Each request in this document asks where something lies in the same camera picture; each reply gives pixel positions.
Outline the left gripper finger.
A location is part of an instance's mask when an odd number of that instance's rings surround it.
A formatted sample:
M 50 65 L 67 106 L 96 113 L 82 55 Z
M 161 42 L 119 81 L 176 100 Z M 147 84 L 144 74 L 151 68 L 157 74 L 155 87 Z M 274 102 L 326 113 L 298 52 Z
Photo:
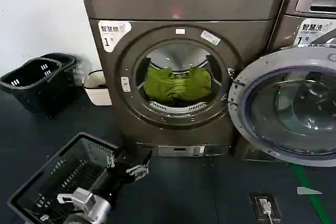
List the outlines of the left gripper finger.
M 126 179 L 127 183 L 133 183 L 143 179 L 149 173 L 149 164 L 152 158 L 152 151 L 148 151 L 144 159 L 138 164 L 127 164 Z
M 107 155 L 107 168 L 129 169 L 139 164 L 139 160 L 125 151 L 112 151 Z

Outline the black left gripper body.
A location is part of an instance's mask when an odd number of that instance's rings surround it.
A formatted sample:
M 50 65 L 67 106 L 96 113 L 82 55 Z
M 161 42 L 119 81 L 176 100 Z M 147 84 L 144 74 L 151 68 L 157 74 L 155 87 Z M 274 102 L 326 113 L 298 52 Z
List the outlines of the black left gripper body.
M 133 176 L 127 173 L 130 166 L 117 163 L 114 167 L 107 168 L 105 179 L 91 191 L 110 204 L 115 204 L 122 187 L 133 182 Z

